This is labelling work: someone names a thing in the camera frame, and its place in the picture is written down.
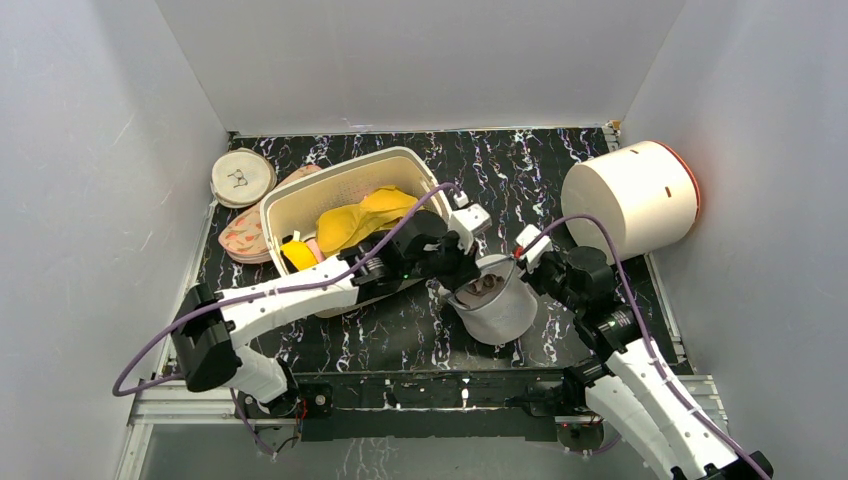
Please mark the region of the white mesh bag blue zipper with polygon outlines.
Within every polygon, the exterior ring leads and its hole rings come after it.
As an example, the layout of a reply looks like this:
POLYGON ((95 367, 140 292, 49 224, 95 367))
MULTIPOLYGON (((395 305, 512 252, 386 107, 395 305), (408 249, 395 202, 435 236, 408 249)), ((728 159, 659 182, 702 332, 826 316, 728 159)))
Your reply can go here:
POLYGON ((506 284, 497 295, 480 300, 456 292, 443 291, 443 298, 455 310, 468 334, 486 345, 509 343, 526 333, 536 318, 537 300, 521 280, 522 270, 514 258, 492 254, 477 260, 481 276, 501 275, 506 284))

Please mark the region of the brown bra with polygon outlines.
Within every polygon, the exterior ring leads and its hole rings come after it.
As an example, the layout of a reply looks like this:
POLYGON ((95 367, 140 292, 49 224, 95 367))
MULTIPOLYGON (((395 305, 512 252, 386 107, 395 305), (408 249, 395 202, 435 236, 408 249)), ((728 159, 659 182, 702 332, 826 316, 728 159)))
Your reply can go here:
POLYGON ((503 276, 487 273, 464 286, 462 292, 469 297, 483 300, 497 296, 503 290, 505 284, 506 280, 503 276))

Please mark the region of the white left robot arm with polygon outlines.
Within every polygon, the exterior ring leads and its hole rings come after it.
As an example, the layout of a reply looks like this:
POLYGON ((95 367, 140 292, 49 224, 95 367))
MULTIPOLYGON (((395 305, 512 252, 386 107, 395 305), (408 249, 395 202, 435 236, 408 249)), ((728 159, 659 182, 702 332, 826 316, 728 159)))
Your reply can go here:
POLYGON ((480 206, 449 218, 419 210, 315 266, 273 281, 185 295, 170 337, 188 391, 238 390, 275 416, 294 411, 299 391, 290 367, 251 347, 254 338, 332 309, 379 300, 413 280, 437 280, 455 291, 480 276, 476 239, 491 225, 480 206))

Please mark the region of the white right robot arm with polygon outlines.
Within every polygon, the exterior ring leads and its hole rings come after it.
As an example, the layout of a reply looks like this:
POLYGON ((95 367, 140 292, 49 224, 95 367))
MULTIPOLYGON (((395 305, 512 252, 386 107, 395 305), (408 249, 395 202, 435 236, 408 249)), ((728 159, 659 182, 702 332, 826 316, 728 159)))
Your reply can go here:
POLYGON ((590 356, 565 368, 562 402, 595 413, 629 442, 660 479, 770 479, 760 451, 747 452, 706 413, 671 370, 650 335, 621 266, 576 247, 516 248, 524 281, 574 315, 590 356))

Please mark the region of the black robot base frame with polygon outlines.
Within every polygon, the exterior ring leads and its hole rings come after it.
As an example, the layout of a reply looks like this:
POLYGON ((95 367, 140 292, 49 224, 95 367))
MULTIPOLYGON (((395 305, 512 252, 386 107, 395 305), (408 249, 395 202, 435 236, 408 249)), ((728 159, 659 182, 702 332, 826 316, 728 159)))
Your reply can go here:
POLYGON ((590 450, 611 437, 599 415, 573 404, 558 368, 303 373, 296 380, 298 397, 279 412, 236 396, 273 447, 295 435, 305 442, 504 437, 590 450))

